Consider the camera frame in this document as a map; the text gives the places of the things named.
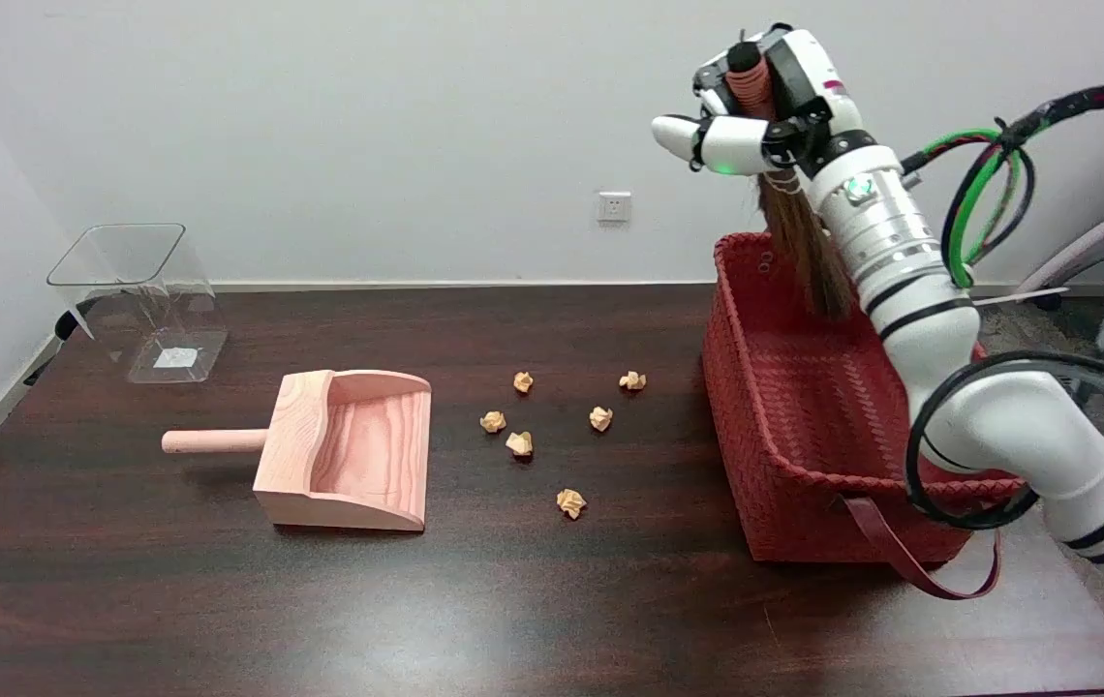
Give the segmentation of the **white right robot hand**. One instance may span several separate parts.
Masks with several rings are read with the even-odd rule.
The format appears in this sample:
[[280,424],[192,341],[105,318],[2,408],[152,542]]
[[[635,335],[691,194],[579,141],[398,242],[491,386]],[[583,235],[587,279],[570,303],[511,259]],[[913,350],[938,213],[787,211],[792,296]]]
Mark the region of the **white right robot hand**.
[[742,35],[690,80],[698,116],[664,115],[651,133],[694,171],[755,176],[797,168],[814,178],[874,146],[834,62],[805,28]]

